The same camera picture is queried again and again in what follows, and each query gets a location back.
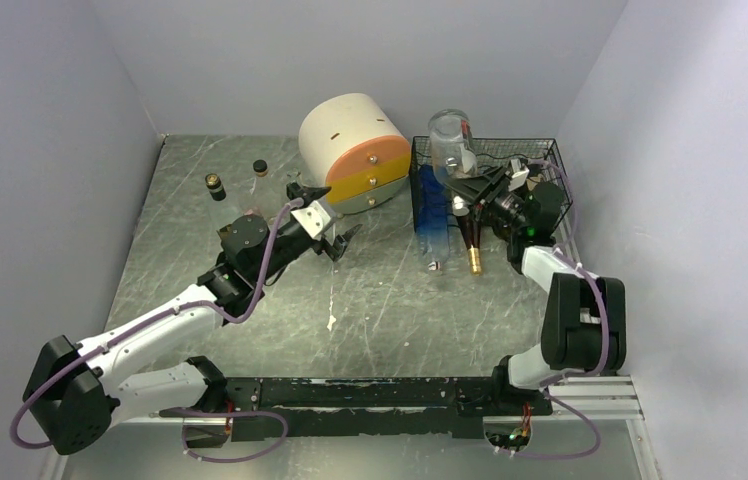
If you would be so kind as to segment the clear bottle white label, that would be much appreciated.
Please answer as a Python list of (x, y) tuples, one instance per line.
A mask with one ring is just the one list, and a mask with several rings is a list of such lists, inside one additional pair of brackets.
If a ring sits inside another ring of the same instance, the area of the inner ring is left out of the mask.
[(264, 159), (255, 160), (252, 163), (252, 171), (256, 177), (265, 177), (269, 171), (267, 161)]

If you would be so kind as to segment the aluminium rail frame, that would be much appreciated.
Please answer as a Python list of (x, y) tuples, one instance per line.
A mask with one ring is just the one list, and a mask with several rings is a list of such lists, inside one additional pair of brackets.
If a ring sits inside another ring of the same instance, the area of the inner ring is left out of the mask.
[[(362, 377), (382, 373), (476, 373), (491, 360), (481, 346), (447, 353), (441, 339), (387, 338), (366, 350), (358, 336), (318, 332), (307, 341), (211, 349), (236, 373)], [(571, 380), (553, 395), (565, 408), (537, 419), (530, 459), (494, 453), (475, 440), (439, 434), (292, 439), (244, 463), (186, 457), (168, 423), (118, 427), (70, 456), (65, 479), (654, 479), (656, 460), (628, 379)]]

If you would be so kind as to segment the large clear glass bottle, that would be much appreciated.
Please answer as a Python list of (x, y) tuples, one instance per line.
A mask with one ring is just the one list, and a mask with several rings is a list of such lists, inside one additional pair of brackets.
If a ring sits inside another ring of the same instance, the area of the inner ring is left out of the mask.
[(470, 205), (451, 184), (478, 173), (468, 116), (459, 109), (440, 110), (429, 120), (428, 129), (434, 176), (449, 193), (453, 214), (466, 216)]

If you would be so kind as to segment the dark wine bottle gold foil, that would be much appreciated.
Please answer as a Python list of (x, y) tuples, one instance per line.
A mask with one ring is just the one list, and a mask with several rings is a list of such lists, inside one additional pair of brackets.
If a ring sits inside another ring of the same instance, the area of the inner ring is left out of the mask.
[(469, 268), (472, 275), (479, 276), (483, 273), (481, 260), (481, 227), (470, 215), (456, 217), (457, 225), (465, 245)]

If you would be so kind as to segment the blue plastic bottle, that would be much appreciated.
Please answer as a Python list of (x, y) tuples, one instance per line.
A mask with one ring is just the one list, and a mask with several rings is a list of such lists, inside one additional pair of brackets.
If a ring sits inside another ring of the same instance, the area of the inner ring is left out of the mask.
[(419, 209), (416, 234), (430, 272), (441, 271), (450, 256), (448, 201), (430, 165), (418, 169)]

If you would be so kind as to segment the clear bottle gold black label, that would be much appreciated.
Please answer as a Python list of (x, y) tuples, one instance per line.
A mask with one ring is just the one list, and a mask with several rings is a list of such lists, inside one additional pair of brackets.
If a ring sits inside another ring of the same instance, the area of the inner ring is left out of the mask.
[(226, 190), (218, 174), (209, 173), (205, 176), (204, 180), (205, 186), (214, 202), (221, 202), (226, 199)]

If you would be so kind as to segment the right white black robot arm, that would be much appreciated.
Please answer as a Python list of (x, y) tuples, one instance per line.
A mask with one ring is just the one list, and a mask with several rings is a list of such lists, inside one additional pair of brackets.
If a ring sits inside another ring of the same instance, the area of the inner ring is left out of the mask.
[(445, 181), (463, 204), (460, 213), (506, 243), (506, 260), (547, 295), (538, 342), (503, 361), (489, 391), (492, 406), (512, 414), (539, 390), (567, 377), (619, 369), (626, 358), (625, 286), (568, 256), (555, 231), (565, 190), (539, 175), (537, 165), (494, 167)]

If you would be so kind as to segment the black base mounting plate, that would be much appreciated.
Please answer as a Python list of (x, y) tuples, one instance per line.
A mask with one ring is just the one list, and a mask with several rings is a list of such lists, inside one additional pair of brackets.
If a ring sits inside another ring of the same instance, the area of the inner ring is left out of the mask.
[(548, 416), (536, 390), (487, 377), (315, 379), (229, 377), (190, 406), (190, 413), (242, 414), (230, 422), (233, 441), (286, 437), (445, 434), (482, 439), (488, 419)]

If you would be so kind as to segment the cream round drawer cabinet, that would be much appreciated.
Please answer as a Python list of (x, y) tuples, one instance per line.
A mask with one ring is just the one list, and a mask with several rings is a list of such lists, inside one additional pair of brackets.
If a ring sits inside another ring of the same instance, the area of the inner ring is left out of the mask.
[(313, 108), (298, 132), (299, 152), (326, 199), (343, 215), (377, 207), (407, 182), (411, 146), (375, 100), (347, 93)]

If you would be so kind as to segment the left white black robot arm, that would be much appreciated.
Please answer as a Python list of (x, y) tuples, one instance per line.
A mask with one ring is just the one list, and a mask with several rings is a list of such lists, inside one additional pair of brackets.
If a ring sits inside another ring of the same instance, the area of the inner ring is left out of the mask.
[(326, 239), (337, 218), (330, 190), (288, 184), (288, 201), (273, 223), (250, 214), (224, 226), (215, 265), (173, 299), (114, 330), (78, 342), (64, 335), (48, 341), (10, 423), (11, 441), (71, 455), (110, 428), (154, 412), (239, 415), (226, 376), (204, 356), (164, 370), (143, 368), (190, 336), (247, 321), (266, 281), (306, 251), (340, 259), (358, 230)]

